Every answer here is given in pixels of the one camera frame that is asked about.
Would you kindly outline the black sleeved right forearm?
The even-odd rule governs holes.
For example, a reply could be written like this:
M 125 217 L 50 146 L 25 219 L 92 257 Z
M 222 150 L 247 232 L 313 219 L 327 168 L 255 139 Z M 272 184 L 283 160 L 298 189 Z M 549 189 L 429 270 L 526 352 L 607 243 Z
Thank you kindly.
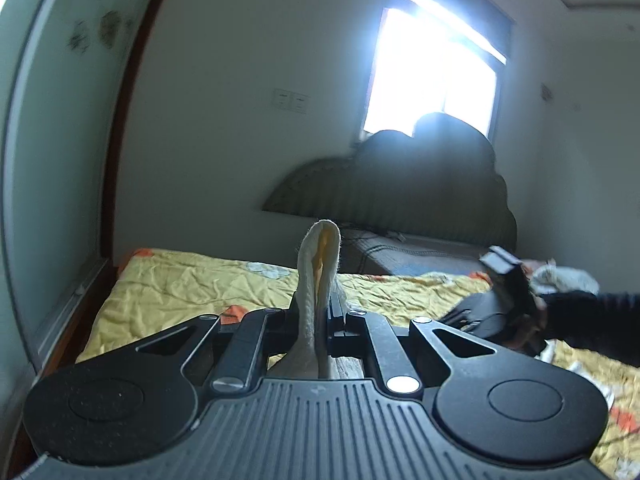
M 541 297 L 544 338 L 639 366 L 639 295 L 558 292 Z

